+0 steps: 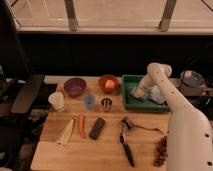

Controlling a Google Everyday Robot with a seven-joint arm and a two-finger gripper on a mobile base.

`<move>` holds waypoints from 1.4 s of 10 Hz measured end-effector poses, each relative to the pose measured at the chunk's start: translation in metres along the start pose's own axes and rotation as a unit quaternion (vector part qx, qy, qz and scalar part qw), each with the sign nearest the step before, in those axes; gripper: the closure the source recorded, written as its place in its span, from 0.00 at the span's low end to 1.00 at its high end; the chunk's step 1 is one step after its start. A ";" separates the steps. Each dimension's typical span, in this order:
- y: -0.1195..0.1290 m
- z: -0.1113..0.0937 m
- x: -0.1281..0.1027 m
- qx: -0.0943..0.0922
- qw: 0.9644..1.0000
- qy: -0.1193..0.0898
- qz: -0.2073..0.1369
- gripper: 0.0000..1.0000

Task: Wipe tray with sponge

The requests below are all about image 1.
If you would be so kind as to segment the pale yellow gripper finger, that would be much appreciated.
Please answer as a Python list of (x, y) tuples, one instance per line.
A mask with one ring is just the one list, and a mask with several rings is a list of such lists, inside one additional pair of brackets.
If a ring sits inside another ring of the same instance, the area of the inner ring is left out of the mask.
[(145, 99), (147, 94), (140, 88), (134, 87), (131, 91), (131, 95), (136, 99)]

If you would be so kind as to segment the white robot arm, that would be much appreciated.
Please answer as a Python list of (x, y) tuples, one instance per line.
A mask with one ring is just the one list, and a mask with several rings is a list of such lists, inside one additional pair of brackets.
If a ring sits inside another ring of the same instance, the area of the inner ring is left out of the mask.
[(134, 97), (139, 98), (157, 86), (170, 108), (166, 171), (213, 171), (210, 122), (170, 82), (171, 73), (167, 64), (150, 63)]

